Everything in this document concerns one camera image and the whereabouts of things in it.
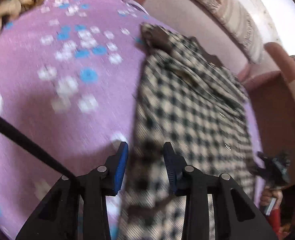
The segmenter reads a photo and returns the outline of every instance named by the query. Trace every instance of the black cable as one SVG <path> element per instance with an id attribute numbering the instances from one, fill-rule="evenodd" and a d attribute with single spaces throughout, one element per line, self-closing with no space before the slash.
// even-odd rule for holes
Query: black cable
<path id="1" fill-rule="evenodd" d="M 31 141 L 28 137 L 22 134 L 14 126 L 6 122 L 0 117 L 0 133 L 5 135 L 7 138 L 15 142 L 17 145 L 22 147 L 24 150 L 32 154 L 34 157 L 44 162 L 57 172 L 67 176 L 72 182 L 80 186 L 80 183 L 76 176 L 65 168 L 61 163 L 55 160 L 51 155 L 44 151 L 40 146 Z"/>

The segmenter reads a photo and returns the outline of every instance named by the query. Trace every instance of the dark cloth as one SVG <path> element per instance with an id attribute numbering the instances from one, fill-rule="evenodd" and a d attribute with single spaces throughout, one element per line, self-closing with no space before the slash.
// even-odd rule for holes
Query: dark cloth
<path id="1" fill-rule="evenodd" d="M 163 144 L 170 141 L 176 154 L 206 174 L 229 173 L 252 197 L 247 95 L 229 70 L 206 61 L 193 39 L 149 24 L 142 36 L 152 49 L 139 86 L 118 239 L 181 239 L 185 197 L 169 192 Z M 209 214 L 214 239 L 211 196 Z"/>

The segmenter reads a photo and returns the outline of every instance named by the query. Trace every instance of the red object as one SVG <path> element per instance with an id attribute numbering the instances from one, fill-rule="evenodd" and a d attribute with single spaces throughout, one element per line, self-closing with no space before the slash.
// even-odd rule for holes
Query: red object
<path id="1" fill-rule="evenodd" d="M 273 231 L 279 237 L 280 234 L 280 227 L 281 227 L 281 213 L 280 209 L 273 209 L 270 213 L 269 217 L 266 217 L 267 221 L 269 222 L 270 226 L 272 227 Z"/>

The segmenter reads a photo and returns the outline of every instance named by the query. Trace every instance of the pillow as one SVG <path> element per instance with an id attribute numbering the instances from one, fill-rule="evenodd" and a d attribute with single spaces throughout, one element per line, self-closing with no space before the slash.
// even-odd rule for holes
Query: pillow
<path id="1" fill-rule="evenodd" d="M 241 45 L 253 63 L 262 59 L 263 42 L 259 30 L 238 0 L 197 0 L 204 5 Z"/>

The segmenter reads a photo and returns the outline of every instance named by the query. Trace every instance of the hand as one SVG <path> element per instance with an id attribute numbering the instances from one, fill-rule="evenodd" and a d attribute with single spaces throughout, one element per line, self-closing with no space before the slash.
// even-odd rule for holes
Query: hand
<path id="1" fill-rule="evenodd" d="M 273 209 L 278 209 L 283 198 L 283 194 L 280 189 L 271 190 L 268 187 L 265 187 L 265 189 L 262 191 L 260 206 L 268 206 L 272 197 L 275 197 L 277 199 Z"/>

